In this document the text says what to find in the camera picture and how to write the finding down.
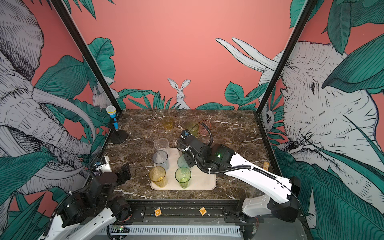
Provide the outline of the beige square tray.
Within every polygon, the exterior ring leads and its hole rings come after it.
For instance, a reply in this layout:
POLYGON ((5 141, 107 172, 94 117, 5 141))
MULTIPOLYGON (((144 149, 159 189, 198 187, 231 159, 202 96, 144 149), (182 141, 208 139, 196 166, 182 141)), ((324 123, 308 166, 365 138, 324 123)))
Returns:
POLYGON ((204 191, 210 191, 213 190, 217 183, 216 183, 216 176, 215 175, 208 175, 203 173, 198 169, 197 166, 193 166, 190 168, 192 177, 189 180, 189 185, 187 188, 183 189, 179 182, 175 178, 175 172, 179 168, 178 166, 178 159, 180 157, 180 153, 177 148, 170 148, 170 157, 169 157, 169 168, 166 170, 166 180, 167 184, 160 188, 155 183, 150 181, 150 186, 154 190, 181 190, 181 191, 194 191, 194 190, 204 190, 204 191))

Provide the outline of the teal frosted glass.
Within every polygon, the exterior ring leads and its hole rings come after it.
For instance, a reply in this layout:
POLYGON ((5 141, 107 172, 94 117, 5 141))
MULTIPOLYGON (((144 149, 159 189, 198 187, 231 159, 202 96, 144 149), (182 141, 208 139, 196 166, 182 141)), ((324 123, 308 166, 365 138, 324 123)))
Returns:
POLYGON ((186 162, 184 156, 180 156, 180 157, 178 158, 177 164, 178 164, 178 167, 179 167, 179 168, 182 168, 182 167, 188 168, 188 167, 189 167, 189 165, 188 165, 188 163, 186 162))

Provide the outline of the tall light green glass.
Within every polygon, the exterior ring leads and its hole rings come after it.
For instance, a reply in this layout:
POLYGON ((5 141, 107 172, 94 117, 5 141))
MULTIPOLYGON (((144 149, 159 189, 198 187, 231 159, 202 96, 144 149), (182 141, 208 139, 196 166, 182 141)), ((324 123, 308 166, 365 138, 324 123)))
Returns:
POLYGON ((187 167, 178 168, 175 172, 175 179, 183 189, 186 189, 189 186, 191 177, 192 173, 187 167))

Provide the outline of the blue grey plastic glass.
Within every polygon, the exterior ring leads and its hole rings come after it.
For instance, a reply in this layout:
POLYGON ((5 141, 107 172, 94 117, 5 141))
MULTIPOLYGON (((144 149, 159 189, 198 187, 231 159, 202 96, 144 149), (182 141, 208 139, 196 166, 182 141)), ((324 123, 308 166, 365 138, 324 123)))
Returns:
POLYGON ((169 169, 168 153, 164 150, 159 150, 153 155, 153 162, 158 167, 163 167, 166 171, 169 169))

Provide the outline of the amber plastic glass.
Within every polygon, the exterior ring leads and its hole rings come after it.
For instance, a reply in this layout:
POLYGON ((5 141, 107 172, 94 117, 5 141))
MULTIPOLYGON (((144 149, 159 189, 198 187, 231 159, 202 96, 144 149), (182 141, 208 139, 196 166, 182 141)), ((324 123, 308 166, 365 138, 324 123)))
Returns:
POLYGON ((163 188, 167 185, 166 170, 163 167, 156 166, 150 170, 149 178, 160 188, 163 188))

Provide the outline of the clear plastic glass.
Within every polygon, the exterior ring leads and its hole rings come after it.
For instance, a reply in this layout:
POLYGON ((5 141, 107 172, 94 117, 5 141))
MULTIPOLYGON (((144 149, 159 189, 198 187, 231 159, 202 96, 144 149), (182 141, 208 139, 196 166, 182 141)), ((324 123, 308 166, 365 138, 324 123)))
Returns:
POLYGON ((167 139, 161 138, 155 140, 154 146, 157 151, 169 152, 169 141, 167 139))

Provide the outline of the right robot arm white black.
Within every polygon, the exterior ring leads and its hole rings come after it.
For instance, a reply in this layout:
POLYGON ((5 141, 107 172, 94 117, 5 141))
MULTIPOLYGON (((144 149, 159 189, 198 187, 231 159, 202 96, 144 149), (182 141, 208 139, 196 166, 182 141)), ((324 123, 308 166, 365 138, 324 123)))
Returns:
POLYGON ((208 175, 225 174, 239 179, 262 191, 264 195, 243 201, 242 213, 250 218, 262 215, 293 223, 299 215, 298 195, 301 181, 296 177, 285 178, 272 174, 252 164, 233 149, 222 144, 201 142, 188 130, 183 130, 177 148, 190 167, 208 175))

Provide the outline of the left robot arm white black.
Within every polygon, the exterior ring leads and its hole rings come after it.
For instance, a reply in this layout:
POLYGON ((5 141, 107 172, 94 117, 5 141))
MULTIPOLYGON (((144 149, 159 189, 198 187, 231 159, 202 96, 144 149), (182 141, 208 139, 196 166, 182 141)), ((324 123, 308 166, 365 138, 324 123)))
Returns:
POLYGON ((111 198, 118 185, 131 179, 130 166, 124 164, 117 172, 108 167, 101 166, 97 176, 88 167, 91 181, 59 203, 40 240, 89 240, 102 228, 132 218, 132 208, 123 197, 111 198))

